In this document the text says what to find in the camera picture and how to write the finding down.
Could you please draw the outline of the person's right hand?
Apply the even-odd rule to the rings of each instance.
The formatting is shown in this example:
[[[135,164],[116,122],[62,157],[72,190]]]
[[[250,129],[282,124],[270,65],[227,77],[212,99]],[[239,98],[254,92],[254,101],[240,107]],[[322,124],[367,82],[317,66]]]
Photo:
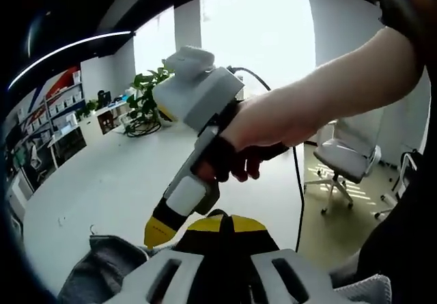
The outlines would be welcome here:
[[[225,168],[216,168],[203,160],[198,164],[196,174],[204,181],[225,182],[229,175],[240,182],[249,178],[256,180],[262,159],[247,148],[261,149],[278,143],[290,147],[314,132],[315,128],[305,119],[305,112],[292,97],[271,91],[240,103],[235,118],[218,134],[219,139],[226,141],[235,152]]]

